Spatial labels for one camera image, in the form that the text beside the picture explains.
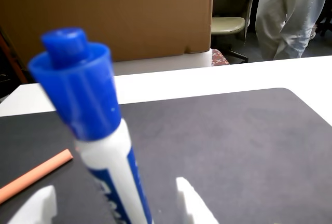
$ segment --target white table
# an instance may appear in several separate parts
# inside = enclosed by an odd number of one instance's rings
[[[332,124],[332,57],[122,75],[115,83],[120,104],[288,88]],[[0,104],[0,116],[53,110],[39,84],[19,86]]]

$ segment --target dark gray mat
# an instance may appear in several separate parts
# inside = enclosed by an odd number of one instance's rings
[[[269,89],[121,106],[156,224],[180,224],[184,176],[220,224],[332,223],[332,128]],[[0,118],[0,187],[65,148],[75,158],[0,206],[0,223],[54,184],[54,223],[112,223],[55,113]]]

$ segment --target brown cardboard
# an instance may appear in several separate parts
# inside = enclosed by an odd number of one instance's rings
[[[114,61],[204,52],[212,0],[0,0],[0,27],[24,64],[43,51],[42,33],[83,28]]]

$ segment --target white pants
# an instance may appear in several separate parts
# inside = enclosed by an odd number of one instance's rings
[[[325,0],[259,0],[256,33],[264,60],[300,58]]]

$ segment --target beige chair seat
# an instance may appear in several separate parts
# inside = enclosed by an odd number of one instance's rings
[[[243,30],[245,27],[244,18],[212,18],[212,35],[231,35]]]

